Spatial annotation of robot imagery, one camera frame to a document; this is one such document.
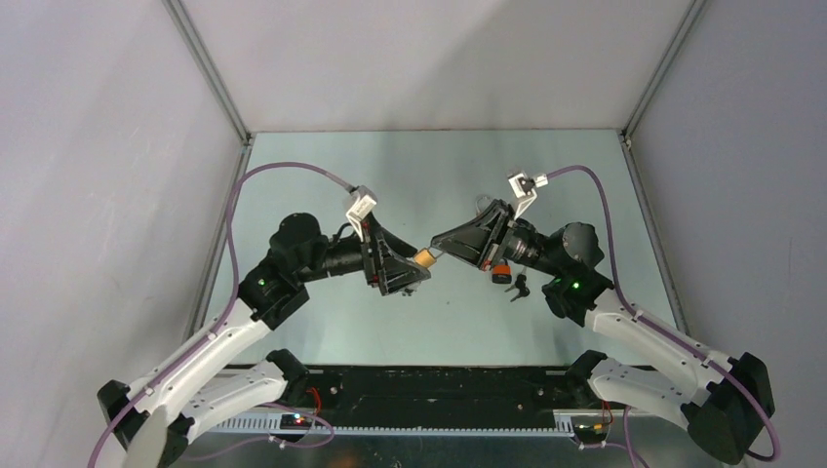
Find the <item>orange black padlock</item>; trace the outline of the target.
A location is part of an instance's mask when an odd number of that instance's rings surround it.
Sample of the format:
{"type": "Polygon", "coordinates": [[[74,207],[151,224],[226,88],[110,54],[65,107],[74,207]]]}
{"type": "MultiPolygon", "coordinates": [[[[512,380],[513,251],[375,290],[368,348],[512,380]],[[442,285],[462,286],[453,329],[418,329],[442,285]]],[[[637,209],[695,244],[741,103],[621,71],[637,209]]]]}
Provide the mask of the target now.
{"type": "Polygon", "coordinates": [[[494,284],[510,285],[512,283],[512,270],[506,260],[498,262],[492,267],[491,278],[494,284]]]}

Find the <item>large brass padlock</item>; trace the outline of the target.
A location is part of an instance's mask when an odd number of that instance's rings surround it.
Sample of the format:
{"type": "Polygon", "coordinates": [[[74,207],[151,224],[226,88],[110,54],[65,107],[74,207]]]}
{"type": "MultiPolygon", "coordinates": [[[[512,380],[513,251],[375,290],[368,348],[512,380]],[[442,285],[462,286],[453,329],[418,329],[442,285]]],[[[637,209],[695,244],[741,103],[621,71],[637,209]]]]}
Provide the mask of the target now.
{"type": "Polygon", "coordinates": [[[475,201],[474,201],[475,213],[477,215],[480,215],[494,201],[495,201],[495,198],[490,196],[490,195],[487,195],[487,194],[482,194],[482,195],[477,196],[475,198],[475,201]]]}

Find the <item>black keys bunch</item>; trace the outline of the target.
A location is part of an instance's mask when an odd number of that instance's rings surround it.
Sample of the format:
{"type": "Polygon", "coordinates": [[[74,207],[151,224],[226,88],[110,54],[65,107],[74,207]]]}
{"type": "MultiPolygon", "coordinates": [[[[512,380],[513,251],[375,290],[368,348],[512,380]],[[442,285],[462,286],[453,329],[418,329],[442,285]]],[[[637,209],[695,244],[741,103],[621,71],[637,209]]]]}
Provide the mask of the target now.
{"type": "Polygon", "coordinates": [[[511,302],[528,297],[531,294],[531,290],[528,287],[528,275],[526,273],[519,273],[514,282],[505,291],[514,294],[514,296],[510,298],[511,302]]]}

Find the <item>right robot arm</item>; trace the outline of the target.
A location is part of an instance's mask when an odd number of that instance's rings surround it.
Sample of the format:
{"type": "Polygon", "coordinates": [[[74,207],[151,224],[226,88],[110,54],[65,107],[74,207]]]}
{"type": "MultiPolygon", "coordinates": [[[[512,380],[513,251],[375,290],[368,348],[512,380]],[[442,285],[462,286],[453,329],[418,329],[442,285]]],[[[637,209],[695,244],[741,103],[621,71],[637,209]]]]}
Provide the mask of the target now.
{"type": "Polygon", "coordinates": [[[484,270],[505,259],[551,277],[542,293],[551,312],[637,351],[649,370],[589,350],[568,369],[567,392],[579,407],[599,401],[643,410],[685,430],[707,454],[737,465],[775,412],[766,364],[735,358],[692,339],[627,299],[597,271],[604,253],[593,225],[572,222],[546,235],[502,200],[432,238],[433,248],[484,270]]]}

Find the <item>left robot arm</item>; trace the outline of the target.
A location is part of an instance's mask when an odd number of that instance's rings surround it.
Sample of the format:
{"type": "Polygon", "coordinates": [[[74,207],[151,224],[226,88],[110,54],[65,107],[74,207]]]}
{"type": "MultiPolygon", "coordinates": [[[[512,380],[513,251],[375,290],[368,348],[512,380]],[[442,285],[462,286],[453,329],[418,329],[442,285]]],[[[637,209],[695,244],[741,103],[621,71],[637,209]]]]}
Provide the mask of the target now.
{"type": "Polygon", "coordinates": [[[397,238],[371,214],[355,230],[328,237],[312,214],[287,216],[224,312],[148,374],[130,384],[111,380],[98,390],[107,433],[126,451],[126,465],[168,467],[201,435],[239,413],[304,401],[309,371],[287,349],[221,384],[210,382],[308,301],[307,283],[362,272],[369,287],[391,295],[411,293],[430,279],[436,257],[429,250],[397,238]]]}

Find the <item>small brass padlock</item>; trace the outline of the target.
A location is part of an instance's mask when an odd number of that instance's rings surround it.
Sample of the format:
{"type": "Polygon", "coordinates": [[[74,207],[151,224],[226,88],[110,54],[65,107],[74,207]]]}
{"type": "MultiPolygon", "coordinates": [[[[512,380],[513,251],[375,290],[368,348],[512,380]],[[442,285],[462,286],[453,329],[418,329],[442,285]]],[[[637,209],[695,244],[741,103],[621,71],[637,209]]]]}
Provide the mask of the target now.
{"type": "Polygon", "coordinates": [[[440,250],[422,249],[414,255],[413,262],[425,269],[430,269],[443,255],[444,252],[440,250]]]}

